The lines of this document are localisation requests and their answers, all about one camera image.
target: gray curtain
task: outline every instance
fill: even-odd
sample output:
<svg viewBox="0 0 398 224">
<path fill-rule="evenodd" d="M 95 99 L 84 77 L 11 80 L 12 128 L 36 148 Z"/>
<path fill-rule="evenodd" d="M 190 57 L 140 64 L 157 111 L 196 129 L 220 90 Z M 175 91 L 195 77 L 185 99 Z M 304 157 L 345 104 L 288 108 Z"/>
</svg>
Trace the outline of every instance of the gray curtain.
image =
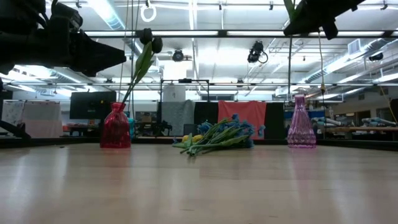
<svg viewBox="0 0 398 224">
<path fill-rule="evenodd" d="M 173 126 L 171 136 L 183 136 L 184 124 L 194 123 L 195 102 L 162 102 L 162 120 Z"/>
</svg>

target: ceiling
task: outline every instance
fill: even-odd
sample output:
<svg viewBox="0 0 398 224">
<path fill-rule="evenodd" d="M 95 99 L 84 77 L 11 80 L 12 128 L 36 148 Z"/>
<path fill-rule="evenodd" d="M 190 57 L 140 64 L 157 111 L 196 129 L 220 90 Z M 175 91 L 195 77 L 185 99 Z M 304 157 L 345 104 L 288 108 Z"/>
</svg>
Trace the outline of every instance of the ceiling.
<svg viewBox="0 0 398 224">
<path fill-rule="evenodd" d="M 51 0 L 46 0 L 48 7 Z M 145 1 L 134 0 L 109 0 L 113 3 L 114 10 L 127 29 L 141 30 L 282 30 L 287 24 L 288 14 L 283 6 L 283 0 L 273 0 L 274 8 L 269 10 L 270 1 L 255 0 L 158 0 L 150 1 L 156 7 L 157 15 L 151 22 L 144 22 L 137 10 Z M 75 1 L 59 0 L 68 6 L 75 7 Z M 88 1 L 80 0 L 82 8 L 77 9 L 84 18 L 82 29 L 111 30 L 104 19 L 99 16 L 98 10 L 90 7 Z M 389 7 L 380 10 L 383 1 L 367 0 L 359 6 L 355 12 L 348 11 L 336 18 L 339 30 L 396 30 L 398 28 L 398 0 L 388 0 Z M 190 5 L 192 4 L 193 16 L 190 19 Z M 145 11 L 146 17 L 151 16 L 150 10 Z M 255 41 L 261 40 L 266 47 L 269 61 L 259 66 L 249 66 L 247 56 L 249 49 Z M 124 49 L 126 54 L 131 49 L 121 39 L 97 39 L 98 42 Z M 191 38 L 164 38 L 164 48 L 159 54 L 159 64 L 151 70 L 144 82 L 159 82 L 162 67 L 173 63 L 171 54 L 175 49 L 182 49 L 185 55 L 193 55 L 193 43 Z M 198 68 L 197 78 L 209 79 L 211 82 L 236 82 L 243 78 L 245 82 L 253 83 L 287 83 L 289 74 L 289 39 L 254 39 L 254 38 L 195 38 L 195 54 Z M 321 40 L 323 61 L 327 62 L 338 58 L 347 52 L 347 45 L 354 39 Z M 300 82 L 311 71 L 321 68 L 321 55 L 318 39 L 294 38 L 292 46 L 291 81 Z M 396 44 L 391 44 L 382 50 L 384 52 L 383 63 L 395 59 Z M 192 70 L 192 62 L 187 62 L 188 70 Z M 368 62 L 367 66 L 375 66 L 381 62 Z M 341 79 L 355 75 L 366 69 L 364 60 L 357 60 L 328 75 L 325 82 L 337 83 Z M 131 61 L 127 60 L 123 65 L 108 68 L 97 74 L 96 78 L 81 82 L 104 82 L 106 78 L 112 78 L 116 83 L 120 77 L 122 82 L 128 82 L 131 76 Z M 194 78 L 195 72 L 187 72 L 188 78 Z M 259 87 L 257 90 L 275 90 L 277 86 Z"/>
</svg>

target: red curtain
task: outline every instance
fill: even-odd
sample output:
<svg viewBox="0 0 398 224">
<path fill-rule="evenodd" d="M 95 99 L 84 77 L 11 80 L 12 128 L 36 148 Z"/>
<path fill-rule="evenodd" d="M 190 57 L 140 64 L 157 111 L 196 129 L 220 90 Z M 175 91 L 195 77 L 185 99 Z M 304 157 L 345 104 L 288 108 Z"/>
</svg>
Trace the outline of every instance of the red curtain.
<svg viewBox="0 0 398 224">
<path fill-rule="evenodd" d="M 258 101 L 250 102 L 218 102 L 218 121 L 220 122 L 224 118 L 230 118 L 232 115 L 238 114 L 240 121 L 248 121 L 249 124 L 254 125 L 255 132 L 253 139 L 264 139 L 259 138 L 257 130 L 261 125 L 264 125 L 266 118 L 266 103 Z"/>
</svg>

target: vase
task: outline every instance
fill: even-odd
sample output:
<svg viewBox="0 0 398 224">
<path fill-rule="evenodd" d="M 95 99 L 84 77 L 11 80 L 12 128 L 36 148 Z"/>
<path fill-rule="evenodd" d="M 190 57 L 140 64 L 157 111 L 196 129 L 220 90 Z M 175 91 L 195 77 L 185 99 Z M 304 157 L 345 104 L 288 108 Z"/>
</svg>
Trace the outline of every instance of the vase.
<svg viewBox="0 0 398 224">
<path fill-rule="evenodd" d="M 124 103 L 112 103 L 112 112 L 105 118 L 101 148 L 130 149 L 130 128 L 123 109 Z"/>
<path fill-rule="evenodd" d="M 287 135 L 289 147 L 294 148 L 315 148 L 317 139 L 314 135 L 310 117 L 305 109 L 305 98 L 303 95 L 295 96 L 295 108 Z"/>
</svg>

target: black cloth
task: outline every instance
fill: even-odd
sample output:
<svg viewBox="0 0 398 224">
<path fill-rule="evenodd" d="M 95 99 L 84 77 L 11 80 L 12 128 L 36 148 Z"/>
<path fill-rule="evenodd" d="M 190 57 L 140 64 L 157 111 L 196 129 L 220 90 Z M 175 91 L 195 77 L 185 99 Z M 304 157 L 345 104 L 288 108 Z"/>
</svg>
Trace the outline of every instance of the black cloth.
<svg viewBox="0 0 398 224">
<path fill-rule="evenodd" d="M 285 139 L 285 118 L 283 103 L 267 103 L 265 139 Z"/>
<path fill-rule="evenodd" d="M 195 124 L 202 124 L 205 121 L 216 124 L 218 122 L 218 103 L 197 102 L 193 119 Z"/>
</svg>

